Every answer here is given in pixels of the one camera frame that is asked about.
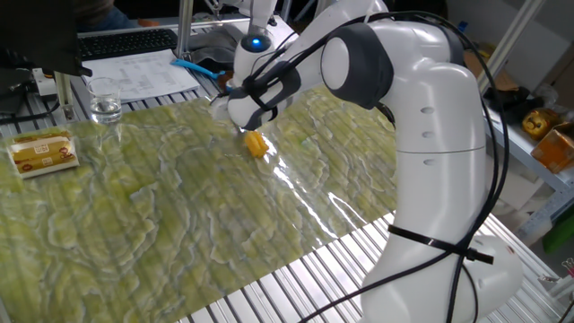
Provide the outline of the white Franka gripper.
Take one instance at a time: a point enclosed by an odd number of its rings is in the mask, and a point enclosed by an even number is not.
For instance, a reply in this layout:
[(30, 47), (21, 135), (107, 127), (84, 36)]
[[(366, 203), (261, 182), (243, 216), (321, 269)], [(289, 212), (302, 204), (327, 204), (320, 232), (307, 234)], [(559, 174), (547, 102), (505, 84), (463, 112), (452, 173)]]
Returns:
[(212, 117), (214, 120), (231, 120), (229, 112), (229, 101), (230, 100), (228, 96), (217, 96), (210, 102)]

